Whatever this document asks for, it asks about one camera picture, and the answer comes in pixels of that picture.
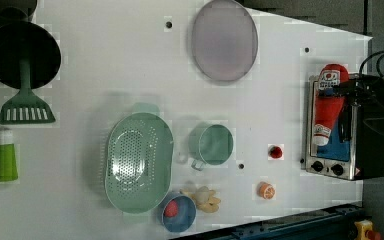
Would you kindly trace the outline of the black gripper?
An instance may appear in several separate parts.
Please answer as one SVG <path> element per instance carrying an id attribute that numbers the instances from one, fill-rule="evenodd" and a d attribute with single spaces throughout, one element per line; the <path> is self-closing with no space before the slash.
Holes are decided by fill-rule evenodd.
<path id="1" fill-rule="evenodd" d="M 359 76 L 356 83 L 344 82 L 318 91 L 320 97 L 344 97 L 357 91 L 356 101 L 360 104 L 379 101 L 384 104 L 384 80 L 380 77 Z"/>

